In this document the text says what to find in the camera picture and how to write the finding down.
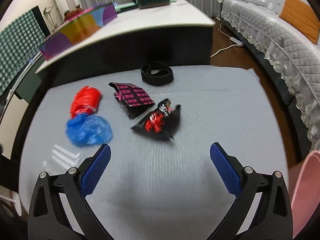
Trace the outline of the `colourful rectangular box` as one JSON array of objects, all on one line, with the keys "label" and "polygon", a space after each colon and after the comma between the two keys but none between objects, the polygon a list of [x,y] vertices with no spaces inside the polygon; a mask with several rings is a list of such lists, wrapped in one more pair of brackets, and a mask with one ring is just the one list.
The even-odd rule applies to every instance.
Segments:
[{"label": "colourful rectangular box", "polygon": [[113,3],[97,5],[84,10],[50,34],[40,46],[40,52],[44,59],[48,61],[90,37],[116,17],[117,12]]}]

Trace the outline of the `television with checked cover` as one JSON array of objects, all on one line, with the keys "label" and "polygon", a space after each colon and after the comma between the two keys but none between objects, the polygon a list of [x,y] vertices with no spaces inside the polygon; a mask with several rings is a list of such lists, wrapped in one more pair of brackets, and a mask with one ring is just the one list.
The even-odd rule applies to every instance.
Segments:
[{"label": "television with checked cover", "polygon": [[1,31],[1,93],[39,52],[50,31],[38,6],[28,10]]}]

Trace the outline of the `red plastic wrapper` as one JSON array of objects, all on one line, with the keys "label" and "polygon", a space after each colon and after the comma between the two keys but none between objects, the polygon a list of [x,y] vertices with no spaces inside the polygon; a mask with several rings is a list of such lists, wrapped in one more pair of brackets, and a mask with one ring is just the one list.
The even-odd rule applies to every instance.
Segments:
[{"label": "red plastic wrapper", "polygon": [[82,113],[86,113],[87,115],[95,113],[98,109],[101,96],[100,90],[94,87],[82,87],[74,96],[71,104],[71,118],[75,118],[78,114]]}]

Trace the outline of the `pink plastic trash bin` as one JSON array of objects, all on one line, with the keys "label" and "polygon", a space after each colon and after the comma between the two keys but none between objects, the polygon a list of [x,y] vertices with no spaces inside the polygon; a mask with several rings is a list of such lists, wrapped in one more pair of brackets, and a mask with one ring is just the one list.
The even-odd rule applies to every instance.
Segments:
[{"label": "pink plastic trash bin", "polygon": [[289,172],[293,237],[297,237],[319,206],[319,151],[310,152]]}]

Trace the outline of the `white marble coffee table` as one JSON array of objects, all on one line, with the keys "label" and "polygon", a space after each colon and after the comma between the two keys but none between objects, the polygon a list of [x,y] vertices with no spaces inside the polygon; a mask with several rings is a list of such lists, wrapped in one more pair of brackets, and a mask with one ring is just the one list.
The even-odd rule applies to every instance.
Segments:
[{"label": "white marble coffee table", "polygon": [[167,66],[208,65],[215,22],[186,0],[134,9],[37,69],[60,85],[104,74],[138,69],[157,61]]}]

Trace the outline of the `blue plastic shoe cover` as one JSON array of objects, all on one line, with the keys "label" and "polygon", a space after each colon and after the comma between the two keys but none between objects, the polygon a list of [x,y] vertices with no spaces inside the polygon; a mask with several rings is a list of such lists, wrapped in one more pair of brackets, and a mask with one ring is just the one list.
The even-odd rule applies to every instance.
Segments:
[{"label": "blue plastic shoe cover", "polygon": [[66,123],[66,135],[76,146],[108,144],[113,139],[110,123],[102,116],[77,114]]}]

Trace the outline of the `far orange cushion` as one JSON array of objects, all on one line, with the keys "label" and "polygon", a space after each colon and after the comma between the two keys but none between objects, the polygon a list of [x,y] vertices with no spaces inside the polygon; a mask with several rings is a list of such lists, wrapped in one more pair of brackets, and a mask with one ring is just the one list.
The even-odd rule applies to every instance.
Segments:
[{"label": "far orange cushion", "polygon": [[285,0],[279,17],[317,44],[320,22],[309,5],[301,0]]}]

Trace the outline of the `black red snack wrapper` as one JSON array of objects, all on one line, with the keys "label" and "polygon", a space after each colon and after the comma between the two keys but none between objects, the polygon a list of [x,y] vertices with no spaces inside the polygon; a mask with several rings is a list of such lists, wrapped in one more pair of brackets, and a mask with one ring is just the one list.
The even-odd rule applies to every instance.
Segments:
[{"label": "black red snack wrapper", "polygon": [[171,108],[171,101],[164,99],[157,108],[144,116],[131,129],[157,141],[173,141],[174,134],[180,124],[181,105]]}]

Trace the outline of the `clear plastic film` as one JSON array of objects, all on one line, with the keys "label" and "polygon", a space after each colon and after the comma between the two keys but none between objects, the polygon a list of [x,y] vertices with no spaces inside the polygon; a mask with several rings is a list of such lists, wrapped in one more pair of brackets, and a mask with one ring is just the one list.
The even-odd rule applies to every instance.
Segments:
[{"label": "clear plastic film", "polygon": [[80,153],[73,153],[59,145],[54,145],[51,157],[43,162],[43,166],[48,169],[59,167],[68,170],[78,165],[80,160]]}]

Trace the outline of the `black pink patterned wrapper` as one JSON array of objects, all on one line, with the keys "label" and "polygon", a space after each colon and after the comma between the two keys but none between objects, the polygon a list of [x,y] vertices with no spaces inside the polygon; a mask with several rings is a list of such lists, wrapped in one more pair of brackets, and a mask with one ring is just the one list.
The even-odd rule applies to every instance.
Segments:
[{"label": "black pink patterned wrapper", "polygon": [[110,82],[108,85],[114,88],[114,97],[131,120],[155,104],[149,94],[137,85],[116,82]]}]

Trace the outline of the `grey quilted sofa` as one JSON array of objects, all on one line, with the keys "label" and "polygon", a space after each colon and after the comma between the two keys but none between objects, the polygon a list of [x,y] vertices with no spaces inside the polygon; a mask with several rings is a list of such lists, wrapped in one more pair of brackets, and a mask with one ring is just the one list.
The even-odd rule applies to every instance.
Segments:
[{"label": "grey quilted sofa", "polygon": [[319,38],[313,44],[279,17],[285,0],[217,0],[221,17],[263,53],[281,75],[307,127],[312,150],[319,150]]}]

